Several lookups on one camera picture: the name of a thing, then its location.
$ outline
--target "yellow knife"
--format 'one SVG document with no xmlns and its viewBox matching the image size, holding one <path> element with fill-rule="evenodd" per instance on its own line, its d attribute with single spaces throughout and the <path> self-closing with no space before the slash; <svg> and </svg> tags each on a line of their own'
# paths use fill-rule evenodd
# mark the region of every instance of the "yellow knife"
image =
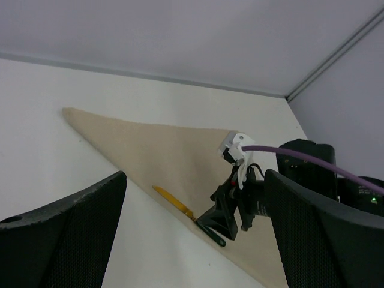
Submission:
<svg viewBox="0 0 384 288">
<path fill-rule="evenodd" d="M 191 219 L 204 233 L 206 233 L 213 241 L 215 241 L 218 245 L 225 247 L 227 243 L 225 240 L 218 236 L 214 231 L 211 230 L 208 226 L 203 226 L 196 221 L 196 218 L 193 215 L 193 212 L 188 209 L 183 203 L 181 203 L 178 199 L 176 199 L 172 194 L 170 194 L 165 189 L 159 186 L 152 186 L 152 188 L 160 195 L 162 195 L 165 199 L 168 200 L 174 207 L 178 208 L 181 212 L 183 212 L 189 219 Z"/>
</svg>

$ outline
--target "dark green object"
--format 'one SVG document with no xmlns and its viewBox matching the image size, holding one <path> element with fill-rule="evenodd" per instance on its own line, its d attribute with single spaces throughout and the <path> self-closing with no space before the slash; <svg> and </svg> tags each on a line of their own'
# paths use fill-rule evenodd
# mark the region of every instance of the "dark green object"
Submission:
<svg viewBox="0 0 384 288">
<path fill-rule="evenodd" d="M 198 226 L 198 228 L 202 229 L 204 233 L 206 233 L 213 241 L 215 241 L 219 246 L 225 247 L 227 245 L 227 242 L 220 236 L 218 236 L 214 231 L 211 230 L 211 228 L 207 226 L 203 226 L 199 224 L 197 221 L 195 224 Z"/>
</svg>

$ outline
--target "purple cable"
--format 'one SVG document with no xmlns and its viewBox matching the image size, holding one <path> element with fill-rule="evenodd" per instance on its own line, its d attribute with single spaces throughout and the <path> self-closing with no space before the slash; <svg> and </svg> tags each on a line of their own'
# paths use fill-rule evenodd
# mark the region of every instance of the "purple cable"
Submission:
<svg viewBox="0 0 384 288">
<path fill-rule="evenodd" d="M 326 161 L 323 161 L 323 160 L 318 159 L 316 157 L 313 157 L 311 155 L 307 155 L 305 153 L 301 153 L 298 151 L 285 149 L 285 148 L 276 148 L 276 147 L 259 146 L 259 145 L 245 146 L 242 148 L 242 150 L 244 152 L 247 152 L 247 151 L 272 152 L 272 153 L 276 153 L 276 154 L 283 154 L 283 155 L 295 157 L 295 158 L 298 158 L 301 160 L 305 160 L 305 161 L 311 162 L 313 164 L 319 165 L 319 166 L 321 166 L 325 169 L 328 169 L 332 172 L 335 172 L 341 176 L 344 176 L 345 178 L 347 178 L 347 179 L 349 179 L 349 180 L 351 180 L 357 184 L 363 185 L 363 186 L 367 187 L 368 189 L 373 190 L 377 194 L 384 195 L 384 189 L 382 187 L 374 185 L 373 183 L 371 183 L 367 180 L 364 180 L 360 177 L 357 177 L 356 175 L 349 173 L 348 171 L 345 171 L 342 168 L 339 168 L 339 167 L 337 167 L 331 163 L 328 163 Z"/>
</svg>

